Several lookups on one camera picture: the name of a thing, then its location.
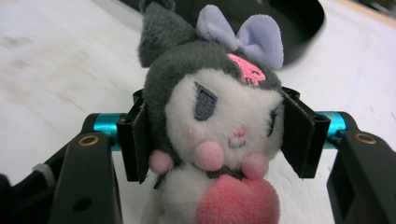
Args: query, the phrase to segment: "plush toy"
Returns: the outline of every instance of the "plush toy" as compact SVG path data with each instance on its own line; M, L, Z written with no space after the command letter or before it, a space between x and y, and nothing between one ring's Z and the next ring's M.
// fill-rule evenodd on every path
M276 22L250 17L235 35L215 6L196 29L173 1L144 1L139 59L158 175L143 223L277 223L264 179L283 135L283 63Z

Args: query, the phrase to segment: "purple ribbon bow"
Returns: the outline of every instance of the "purple ribbon bow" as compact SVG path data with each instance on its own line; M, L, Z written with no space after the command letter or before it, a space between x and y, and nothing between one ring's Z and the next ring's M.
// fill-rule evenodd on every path
M231 51L241 48L250 59L271 68L282 67L283 45L280 30L270 16L251 16L235 36L219 8L208 5L201 10L198 17L197 34L207 41L222 43Z

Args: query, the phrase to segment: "closed eye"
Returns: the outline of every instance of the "closed eye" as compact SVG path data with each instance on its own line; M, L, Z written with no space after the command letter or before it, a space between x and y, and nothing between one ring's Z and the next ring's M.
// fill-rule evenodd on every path
M276 118L276 115L277 115L276 110L277 110L277 108L271 110L271 112L270 112L270 119L271 120L270 120L270 122L268 124L269 125L269 130L268 130L268 133L267 133L267 137L271 136L271 134L272 134L272 132L274 130L275 118Z
M218 97L197 82L195 82L195 86L197 87L197 101L194 109L194 118L198 121L204 121L213 115Z

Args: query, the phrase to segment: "white table surface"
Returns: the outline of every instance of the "white table surface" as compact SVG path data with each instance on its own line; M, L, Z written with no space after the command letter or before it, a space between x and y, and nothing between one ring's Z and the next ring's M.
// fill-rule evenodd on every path
M347 111L361 130L396 149L396 25L321 0L326 21L304 57L278 74L317 111ZM0 173L14 185L80 130L95 112L127 112L147 70L136 48L141 16L121 3L0 0ZM315 179L299 179L282 154L268 179L280 223L333 223L326 181L336 151L326 150ZM139 223L153 175L125 180L113 153L124 223Z

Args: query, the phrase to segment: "robotic arm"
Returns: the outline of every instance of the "robotic arm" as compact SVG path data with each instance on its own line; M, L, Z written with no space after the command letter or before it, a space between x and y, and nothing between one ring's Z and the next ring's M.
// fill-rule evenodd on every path
M314 112L284 88L281 150L300 178L315 177L323 148L338 154L327 188L334 220L396 223L396 152L362 132L345 112ZM122 223L111 150L121 150L128 181L148 172L149 125L141 91L128 114L91 114L81 132L11 187L0 175L1 223Z

